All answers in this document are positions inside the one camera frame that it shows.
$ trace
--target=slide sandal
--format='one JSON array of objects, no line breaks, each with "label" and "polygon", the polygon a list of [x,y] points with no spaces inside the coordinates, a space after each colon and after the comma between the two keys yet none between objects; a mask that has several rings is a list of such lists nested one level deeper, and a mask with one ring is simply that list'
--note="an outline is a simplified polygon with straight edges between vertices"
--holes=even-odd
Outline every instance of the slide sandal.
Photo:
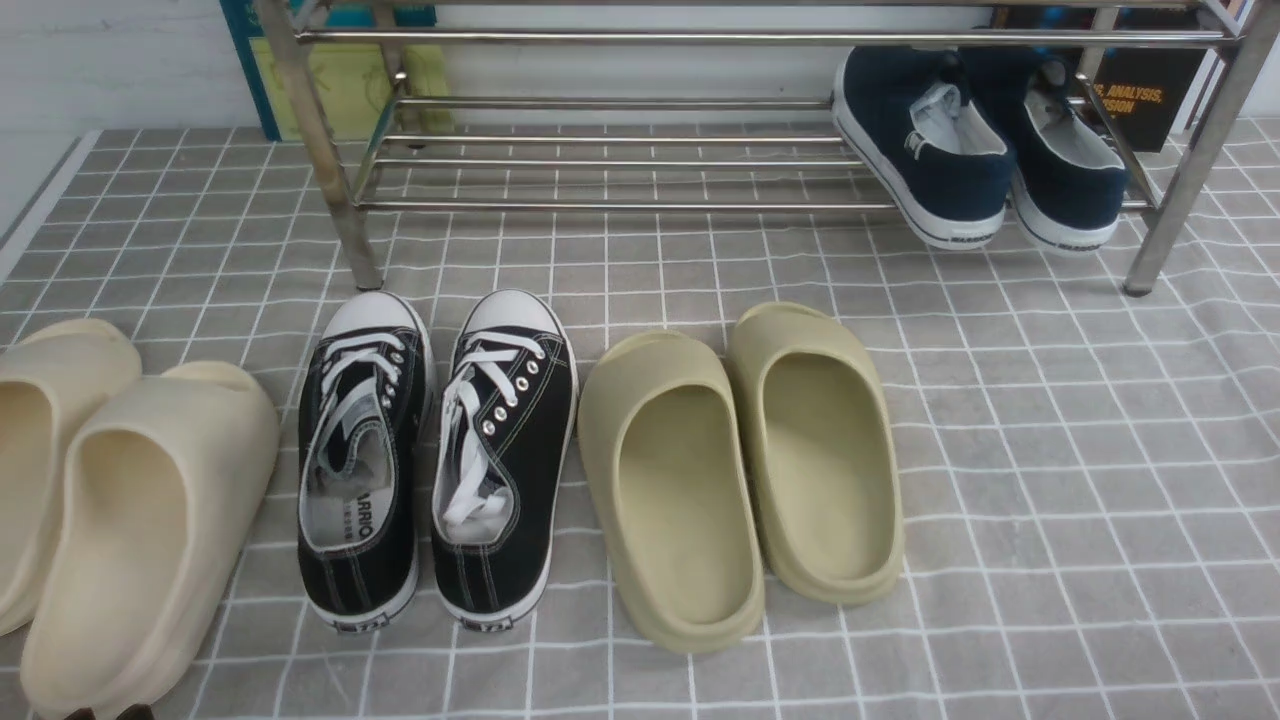
[{"label": "slide sandal", "polygon": [[182,678],[275,464],[279,420],[227,363],[145,378],[67,451],[61,541],[22,655],[45,717],[115,717]]},{"label": "slide sandal", "polygon": [[769,566],[797,593],[861,605],[902,570],[884,389],[858,338],[792,302],[749,310],[728,365]]},{"label": "slide sandal", "polygon": [[63,456],[76,430],[142,374],[104,320],[64,320],[0,356],[0,635],[36,614],[63,520]]},{"label": "slide sandal", "polygon": [[627,338],[586,379],[577,427],[636,629],[673,652],[723,650],[753,632],[764,570],[716,354],[676,332]]}]

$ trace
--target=stainless steel rack bar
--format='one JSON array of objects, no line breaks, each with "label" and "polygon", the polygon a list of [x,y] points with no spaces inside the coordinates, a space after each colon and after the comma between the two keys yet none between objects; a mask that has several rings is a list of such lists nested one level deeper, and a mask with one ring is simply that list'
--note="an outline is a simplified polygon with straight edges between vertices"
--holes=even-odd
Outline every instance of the stainless steel rack bar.
[{"label": "stainless steel rack bar", "polygon": [[1222,29],[1185,31],[1071,31],[1071,29],[973,29],[973,31],[863,31],[824,29],[769,32],[701,31],[563,31],[563,29],[463,29],[463,28],[319,28],[297,33],[297,41],[312,42],[430,42],[434,45],[1034,45],[1037,47],[1184,47],[1204,49],[1230,44]]},{"label": "stainless steel rack bar", "polygon": [[[1280,0],[1257,0],[1252,13],[1240,27],[1225,13],[1217,0],[1016,0],[1019,5],[1100,8],[1098,22],[1092,29],[940,29],[940,31],[863,31],[863,29],[809,29],[809,31],[704,31],[704,29],[566,29],[566,28],[397,28],[389,9],[411,0],[372,0],[374,28],[326,28],[316,20],[326,15],[334,0],[320,0],[305,6],[298,17],[289,10],[288,0],[255,0],[264,33],[270,42],[276,68],[293,110],[307,152],[315,167],[316,182],[333,215],[343,252],[351,265],[356,284],[364,290],[381,286],[381,272],[376,265],[365,231],[369,211],[593,211],[593,213],[892,213],[896,208],[886,201],[805,201],[805,202],[749,202],[749,201],[666,201],[666,200],[526,200],[488,197],[389,197],[378,193],[379,181],[385,170],[456,170],[456,172],[512,172],[512,170],[566,170],[566,172],[762,172],[809,170],[850,172],[860,163],[851,158],[806,158],[804,155],[759,156],[746,160],[707,158],[694,160],[667,160],[652,158],[626,159],[527,159],[527,158],[434,158],[429,155],[406,156],[404,149],[442,149],[448,146],[511,146],[526,149],[548,147],[819,147],[840,146],[835,135],[787,135],[771,132],[767,136],[703,137],[684,135],[672,137],[577,136],[577,135],[485,135],[460,133],[433,136],[417,131],[417,113],[424,109],[468,110],[582,110],[582,111],[827,111],[829,99],[627,99],[627,97],[411,97],[407,96],[404,68],[399,65],[401,49],[407,42],[436,45],[544,45],[544,46],[851,46],[851,45],[1032,45],[1053,47],[1084,47],[1082,63],[1082,99],[1076,102],[1091,105],[1111,135],[1121,159],[1134,176],[1130,197],[1124,209],[1139,213],[1148,232],[1143,240],[1124,290],[1132,296],[1151,292],[1160,270],[1172,249],[1174,241],[1187,222],[1192,205],[1208,178],[1213,160],[1226,140],[1231,123],[1239,115],[1271,46],[1280,35]],[[490,5],[493,0],[440,0],[439,4]],[[973,0],[526,0],[526,5],[705,5],[705,6],[771,6],[771,5],[864,5],[864,6],[974,6]],[[1123,31],[1114,29],[1115,8],[1181,8],[1196,10],[1201,27],[1178,31]],[[319,42],[365,42],[383,47],[387,73],[394,91],[387,104],[374,137],[370,140],[360,164],[355,183],[338,158],[329,133],[324,109],[320,106],[315,79],[307,65],[307,50]],[[1129,147],[1102,99],[1091,86],[1096,60],[1106,47],[1179,47],[1202,49],[1219,54],[1225,72],[1207,110],[1197,123],[1190,143],[1183,154],[1178,170],[1166,192],[1151,182],[1137,154]]]}]

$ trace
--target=sneaker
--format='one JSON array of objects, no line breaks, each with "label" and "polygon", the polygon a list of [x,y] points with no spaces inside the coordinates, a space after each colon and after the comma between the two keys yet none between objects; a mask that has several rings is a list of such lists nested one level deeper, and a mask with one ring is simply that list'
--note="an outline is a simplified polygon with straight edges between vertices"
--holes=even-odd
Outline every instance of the sneaker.
[{"label": "sneaker", "polygon": [[1012,196],[1027,240],[1092,252],[1119,224],[1129,172],[1068,102],[1068,67],[1029,47],[960,51],[974,97],[1018,152]]},{"label": "sneaker", "polygon": [[422,319],[387,292],[334,314],[298,407],[298,564],[311,607],[340,632],[387,625],[417,588],[413,446],[431,406]]},{"label": "sneaker", "polygon": [[1005,219],[1014,154],[970,102],[959,55],[855,47],[835,122],[928,245],[982,247]]},{"label": "sneaker", "polygon": [[475,306],[452,364],[431,496],[435,580],[463,626],[504,630],[547,587],[577,368],[552,310],[518,290]]}]

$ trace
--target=navy blue sneaker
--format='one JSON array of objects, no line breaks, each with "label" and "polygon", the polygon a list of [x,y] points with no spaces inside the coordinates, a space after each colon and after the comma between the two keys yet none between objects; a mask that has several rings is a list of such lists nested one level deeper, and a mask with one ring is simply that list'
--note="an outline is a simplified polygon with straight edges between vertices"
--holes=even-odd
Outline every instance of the navy blue sneaker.
[{"label": "navy blue sneaker", "polygon": [[960,51],[974,97],[1018,152],[1014,210],[1037,247],[1092,252],[1116,231],[1129,172],[1068,102],[1070,73],[1029,47]]},{"label": "navy blue sneaker", "polygon": [[956,53],[855,47],[836,73],[835,120],[924,242],[970,250],[1000,229],[1014,154],[970,101]]}]

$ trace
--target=yellow book cover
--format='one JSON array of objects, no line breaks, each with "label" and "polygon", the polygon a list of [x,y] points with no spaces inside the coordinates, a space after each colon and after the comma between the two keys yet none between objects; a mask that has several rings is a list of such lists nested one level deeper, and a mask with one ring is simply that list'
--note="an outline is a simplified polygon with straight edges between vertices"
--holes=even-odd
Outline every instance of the yellow book cover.
[{"label": "yellow book cover", "polygon": [[[271,113],[282,140],[298,140],[298,123],[275,70],[275,58],[265,37],[250,40],[253,59],[262,76]],[[434,45],[412,45],[404,50],[404,67],[413,95],[448,95],[444,79],[444,53]],[[335,140],[367,140],[378,117],[390,99],[390,82],[376,45],[317,45],[311,49],[311,74]],[[453,131],[448,110],[422,113],[428,132]]]}]

